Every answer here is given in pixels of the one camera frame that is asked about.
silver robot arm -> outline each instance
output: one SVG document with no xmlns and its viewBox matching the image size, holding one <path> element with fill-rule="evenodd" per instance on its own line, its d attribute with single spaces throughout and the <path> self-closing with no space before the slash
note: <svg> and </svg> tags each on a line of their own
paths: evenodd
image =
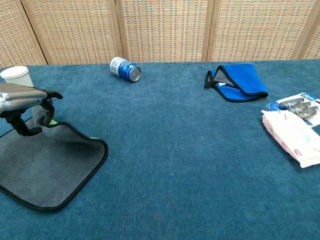
<svg viewBox="0 0 320 240">
<path fill-rule="evenodd" d="M 5 118 L 22 136 L 36 135 L 41 132 L 41 128 L 29 129 L 21 119 L 21 115 L 28 108 L 41 105 L 46 110 L 46 116 L 41 124 L 47 126 L 55 112 L 51 98 L 62 99 L 63 96 L 56 91 L 13 83 L 0 83 L 0 118 Z"/>
</svg>

white cup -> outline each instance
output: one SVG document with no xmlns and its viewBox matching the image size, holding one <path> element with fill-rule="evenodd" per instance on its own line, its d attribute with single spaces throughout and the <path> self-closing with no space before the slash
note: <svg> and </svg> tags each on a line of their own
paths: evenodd
<svg viewBox="0 0 320 240">
<path fill-rule="evenodd" d="M 8 84 L 19 84 L 19 85 L 25 85 L 27 87 L 34 86 L 29 75 L 29 70 L 26 66 L 9 67 L 3 70 L 2 72 L 0 72 L 0 76 Z"/>
</svg>

blue and white can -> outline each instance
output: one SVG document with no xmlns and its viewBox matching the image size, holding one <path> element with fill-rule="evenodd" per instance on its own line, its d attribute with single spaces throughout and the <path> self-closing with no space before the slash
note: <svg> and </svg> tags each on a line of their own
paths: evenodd
<svg viewBox="0 0 320 240">
<path fill-rule="evenodd" d="M 141 76 L 141 69 L 137 64 L 119 56 L 112 59 L 110 63 L 110 70 L 112 73 L 130 82 L 138 81 Z"/>
</svg>

gray cloth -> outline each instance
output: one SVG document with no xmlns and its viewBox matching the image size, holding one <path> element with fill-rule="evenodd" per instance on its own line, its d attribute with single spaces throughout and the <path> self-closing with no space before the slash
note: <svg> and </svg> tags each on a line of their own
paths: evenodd
<svg viewBox="0 0 320 240">
<path fill-rule="evenodd" d="M 32 109 L 29 128 L 45 114 Z M 67 123 L 42 126 L 35 136 L 12 130 L 0 138 L 0 189 L 30 208 L 53 210 L 67 203 L 105 162 L 107 144 L 91 139 Z"/>
</svg>

blue cloth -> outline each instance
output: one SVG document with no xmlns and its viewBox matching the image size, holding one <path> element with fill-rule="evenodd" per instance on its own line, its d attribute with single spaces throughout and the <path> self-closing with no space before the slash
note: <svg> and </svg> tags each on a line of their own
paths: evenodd
<svg viewBox="0 0 320 240">
<path fill-rule="evenodd" d="M 224 74 L 224 78 L 217 80 L 219 71 Z M 220 65 L 213 77 L 211 71 L 208 72 L 204 87 L 216 89 L 224 99 L 230 102 L 250 102 L 268 96 L 268 90 L 252 64 Z"/>
<path fill-rule="evenodd" d="M 254 62 L 269 97 L 238 104 L 203 88 L 219 64 L 141 63 L 135 83 L 108 64 L 28 67 L 37 87 L 64 96 L 54 119 L 104 139 L 109 155 L 59 211 L 0 194 L 1 239 L 318 240 L 320 165 L 301 169 L 260 111 L 320 97 L 320 60 Z"/>
</svg>

